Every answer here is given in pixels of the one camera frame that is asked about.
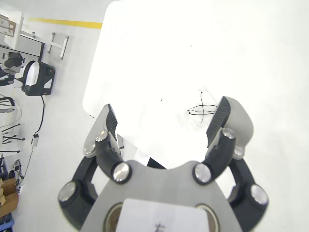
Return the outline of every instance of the white cable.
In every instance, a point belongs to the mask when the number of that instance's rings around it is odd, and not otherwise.
[[[12,122],[12,123],[10,123],[10,124],[7,124],[7,125],[4,125],[4,126],[1,126],[0,128],[10,126],[10,125],[15,124],[17,121],[20,120],[20,118],[21,118],[21,116],[22,116],[22,110],[21,110],[21,108],[19,107],[18,104],[15,103],[15,106],[17,106],[17,109],[20,110],[20,117],[19,117],[17,120],[15,120],[14,122]]]

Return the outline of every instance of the white floor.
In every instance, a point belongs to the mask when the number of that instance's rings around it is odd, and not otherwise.
[[[102,22],[104,16],[100,0],[0,0],[0,7],[20,9],[32,17],[63,20]],[[51,32],[55,32],[55,42],[61,43],[65,35],[70,38],[63,60],[59,59],[60,50],[57,48],[53,48],[51,54],[45,50],[43,56],[43,62],[56,68],[56,78],[52,95],[44,98],[44,123],[39,133],[39,144],[33,150],[18,209],[14,212],[14,231],[76,231],[62,215],[56,197],[81,161],[82,146],[94,122],[83,110],[82,100],[100,30],[39,22],[26,24],[38,36],[49,37]],[[7,156],[6,161],[10,166],[16,159],[21,159],[25,172],[31,153],[31,136],[41,120],[41,98],[25,96],[20,89],[11,86],[2,87],[0,94],[13,96],[23,111],[22,126],[15,132],[24,136],[26,141],[9,144],[5,149],[22,150],[19,154]],[[287,187],[282,177],[277,180]],[[107,182],[99,169],[94,182],[98,192]],[[272,228],[277,227],[278,231],[294,228],[297,213],[290,213],[290,220],[281,224],[277,223],[281,220],[281,210],[276,215],[272,212],[272,215],[267,219],[269,225],[273,220]]]
[[[45,51],[43,57],[45,63],[55,67],[56,77],[52,95],[44,97],[44,122],[24,180],[18,211],[14,214],[14,231],[74,231],[64,219],[56,196],[81,161],[84,140],[94,122],[83,110],[82,99],[99,30],[44,23],[35,23],[35,28],[47,34],[65,33],[70,40],[62,61],[57,48],[51,54]],[[20,89],[13,92],[10,86],[1,88],[0,93],[13,96],[23,111],[21,132],[19,129],[15,132],[26,137],[26,141],[5,145],[3,149],[22,149],[6,161],[10,166],[20,158],[25,172],[31,135],[38,129],[42,116],[42,101],[40,97],[26,96]]]

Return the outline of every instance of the thin wire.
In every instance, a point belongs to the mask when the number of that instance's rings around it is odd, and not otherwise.
[[[195,111],[195,110],[187,110],[187,111],[201,112],[201,111]],[[214,111],[204,111],[204,112],[214,112]]]
[[[23,180],[25,179],[25,177],[26,177],[26,174],[27,174],[28,166],[29,166],[29,164],[30,164],[30,159],[31,159],[32,153],[33,153],[33,146],[32,146],[32,148],[31,148],[31,154],[30,154],[30,158],[29,158],[29,160],[28,160],[28,165],[27,165],[27,168],[26,168],[26,171],[25,171],[25,175],[23,176],[22,180],[20,181],[20,184],[22,183],[22,181],[23,181]]]
[[[216,105],[197,105],[197,106],[194,106],[194,107],[192,107],[190,109],[193,109],[193,108],[196,108],[196,107],[199,107],[199,106],[214,106],[214,107],[217,107]]]
[[[37,132],[39,132],[40,131],[40,129],[41,129],[41,126],[42,126],[42,124],[43,124],[43,119],[44,119],[44,110],[45,110],[45,103],[44,103],[44,99],[43,99],[43,96],[41,96],[41,98],[42,98],[42,102],[43,102],[43,112],[42,112],[42,119],[41,119],[41,124],[40,124],[40,127],[39,127],[39,129],[34,133],[34,134],[36,134]]]
[[[201,101],[202,101],[202,108],[203,108],[203,117],[202,117],[201,124],[202,124],[203,119],[204,119],[204,105],[203,105],[202,93],[203,93],[203,92],[201,91]]]
[[[210,115],[210,114],[213,114],[213,113],[196,113],[196,114],[193,114],[193,113],[190,113],[190,115]]]
[[[42,120],[41,120],[41,124],[40,124],[40,127],[39,129],[34,133],[36,134],[42,127],[42,124],[43,124],[43,119],[44,119],[44,110],[45,110],[45,103],[44,103],[44,99],[43,99],[43,96],[41,96],[42,98],[42,102],[43,102],[43,112],[42,112]],[[32,153],[33,153],[33,145],[31,147],[31,154],[30,154],[30,157],[29,157],[29,160],[28,160],[28,164],[27,164],[27,168],[26,168],[26,171],[25,171],[25,175],[23,176],[22,180],[20,181],[20,184],[22,183],[22,181],[25,179],[26,177],[26,174],[27,174],[27,171],[28,171],[28,166],[30,164],[30,160],[31,160],[31,157],[32,157]]]

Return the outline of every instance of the gray metal plate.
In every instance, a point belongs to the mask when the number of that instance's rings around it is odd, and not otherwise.
[[[82,232],[102,232],[109,209],[127,198],[195,207],[206,204],[215,212],[221,232],[241,232],[240,225],[214,181],[201,186],[193,179],[192,170],[198,163],[190,161],[175,169],[153,169],[137,161],[128,161],[132,177],[124,185],[109,181],[91,209]]]

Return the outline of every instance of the yellow floor stripe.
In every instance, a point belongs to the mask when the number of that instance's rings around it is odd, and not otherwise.
[[[66,26],[78,26],[93,29],[101,29],[102,23],[98,22],[84,22],[84,21],[72,21],[72,20],[53,20],[53,19],[41,19],[41,18],[29,18],[29,21],[44,22]]]

